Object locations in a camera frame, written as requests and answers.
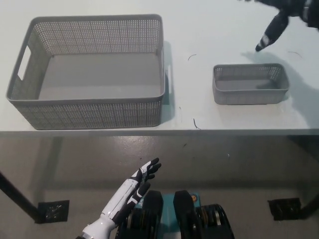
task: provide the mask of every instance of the large gray basket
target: large gray basket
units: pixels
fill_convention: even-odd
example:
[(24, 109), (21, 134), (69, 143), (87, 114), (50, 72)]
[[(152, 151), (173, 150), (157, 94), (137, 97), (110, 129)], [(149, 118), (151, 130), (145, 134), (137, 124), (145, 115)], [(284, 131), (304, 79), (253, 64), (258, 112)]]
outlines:
[(219, 105), (277, 104), (288, 88), (288, 77), (280, 64), (214, 67), (213, 93)]
[(39, 17), (7, 98), (35, 129), (150, 127), (160, 124), (164, 89), (160, 16)]

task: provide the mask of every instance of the robotic arm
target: robotic arm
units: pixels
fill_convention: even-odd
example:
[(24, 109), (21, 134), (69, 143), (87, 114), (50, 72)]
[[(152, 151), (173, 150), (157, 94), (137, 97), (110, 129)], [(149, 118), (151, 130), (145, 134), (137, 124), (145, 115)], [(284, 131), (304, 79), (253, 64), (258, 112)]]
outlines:
[(289, 24), (289, 16), (299, 16), (308, 27), (319, 28), (319, 0), (255, 0), (276, 7), (279, 13), (267, 27), (256, 51), (274, 44)]
[(154, 173), (161, 167), (158, 162), (158, 158), (148, 162), (125, 180), (103, 209), (100, 218), (84, 228), (82, 236), (77, 239), (109, 239), (111, 231), (125, 220), (149, 189), (147, 180), (155, 177)]

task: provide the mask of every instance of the table leg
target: table leg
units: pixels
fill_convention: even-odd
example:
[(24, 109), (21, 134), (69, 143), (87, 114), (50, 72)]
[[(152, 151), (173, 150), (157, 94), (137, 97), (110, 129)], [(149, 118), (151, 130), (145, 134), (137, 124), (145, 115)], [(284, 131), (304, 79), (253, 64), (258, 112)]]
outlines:
[[(55, 138), (53, 140), (53, 147), (49, 154), (49, 162), (52, 163), (56, 161), (54, 160), (54, 157), (58, 156), (58, 150), (56, 147), (59, 148), (61, 146), (61, 142), (62, 141), (60, 138)], [(24, 210), (24, 212), (27, 213), (37, 224), (66, 222), (68, 219), (68, 200), (57, 202), (40, 202), (38, 207), (36, 207), (1, 172), (0, 189), (22, 210)]]
[(25, 211), (36, 223), (41, 222), (44, 215), (0, 172), (0, 189)]

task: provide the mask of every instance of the black table leg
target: black table leg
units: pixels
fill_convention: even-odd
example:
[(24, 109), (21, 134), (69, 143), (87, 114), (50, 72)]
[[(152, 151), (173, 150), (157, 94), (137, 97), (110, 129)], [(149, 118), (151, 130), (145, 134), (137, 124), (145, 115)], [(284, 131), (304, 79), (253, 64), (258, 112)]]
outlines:
[(0, 189), (24, 210), (36, 223), (44, 219), (44, 215), (0, 172)]
[(69, 201), (39, 203), (36, 208), (1, 172), (0, 189), (37, 224), (66, 222), (68, 219)]

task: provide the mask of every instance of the gray floor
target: gray floor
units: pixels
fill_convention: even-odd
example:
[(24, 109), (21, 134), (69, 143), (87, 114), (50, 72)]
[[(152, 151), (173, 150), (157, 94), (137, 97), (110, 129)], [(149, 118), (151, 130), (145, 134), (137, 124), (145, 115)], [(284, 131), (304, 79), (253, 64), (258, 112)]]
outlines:
[(236, 239), (319, 238), (319, 217), (274, 222), (267, 200), (319, 190), (319, 163), (286, 137), (2, 138), (0, 170), (28, 198), (70, 200), (66, 223), (36, 225), (0, 192), (0, 239), (76, 238), (117, 187), (159, 157), (152, 189), (200, 194), (225, 209)]

